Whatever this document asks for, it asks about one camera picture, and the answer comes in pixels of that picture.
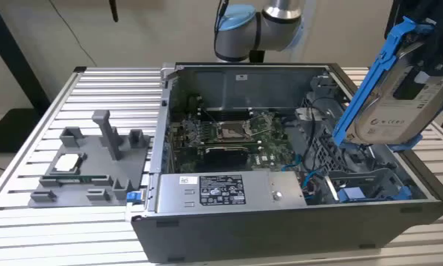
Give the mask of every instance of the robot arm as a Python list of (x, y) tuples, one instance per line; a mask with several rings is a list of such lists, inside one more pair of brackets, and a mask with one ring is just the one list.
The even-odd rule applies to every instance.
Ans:
[(335, 129), (341, 147), (410, 149), (443, 109), (443, 0), (416, 2), (385, 46)]
[(261, 12), (247, 4), (224, 0), (216, 21), (215, 50), (219, 59), (240, 62), (251, 51), (284, 50), (301, 24), (299, 0), (271, 0)]

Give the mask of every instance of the motherboard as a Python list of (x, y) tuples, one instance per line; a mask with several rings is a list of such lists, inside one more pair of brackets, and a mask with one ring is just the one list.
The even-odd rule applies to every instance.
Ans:
[(276, 111), (200, 109), (172, 123), (176, 172), (281, 171), (296, 154)]

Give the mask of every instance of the blue tab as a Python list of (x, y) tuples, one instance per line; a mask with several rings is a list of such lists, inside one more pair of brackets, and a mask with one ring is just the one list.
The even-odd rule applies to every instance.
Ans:
[(143, 202), (142, 197), (143, 197), (142, 191), (128, 192), (127, 202), (142, 203)]

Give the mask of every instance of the power supply label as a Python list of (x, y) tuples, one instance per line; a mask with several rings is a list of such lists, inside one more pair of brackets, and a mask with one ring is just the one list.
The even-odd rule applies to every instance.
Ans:
[(247, 204), (241, 175), (201, 176), (200, 204), (204, 206)]

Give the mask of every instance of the metal frame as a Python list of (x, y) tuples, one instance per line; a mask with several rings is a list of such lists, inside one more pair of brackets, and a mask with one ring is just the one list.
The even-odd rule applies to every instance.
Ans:
[[(356, 85), (367, 68), (345, 68)], [(66, 125), (90, 124), (95, 108), (111, 108), (120, 132), (138, 125), (155, 132), (154, 102), (159, 99), (160, 69), (90, 68), (74, 74), (36, 130), (0, 178), (0, 265), (152, 265), (126, 221), (126, 207), (28, 209), (30, 190), (39, 184), (59, 149)], [(433, 123), (414, 152), (443, 183), (443, 130)], [(443, 217), (410, 228), (381, 250), (209, 262), (207, 265), (443, 265)]]

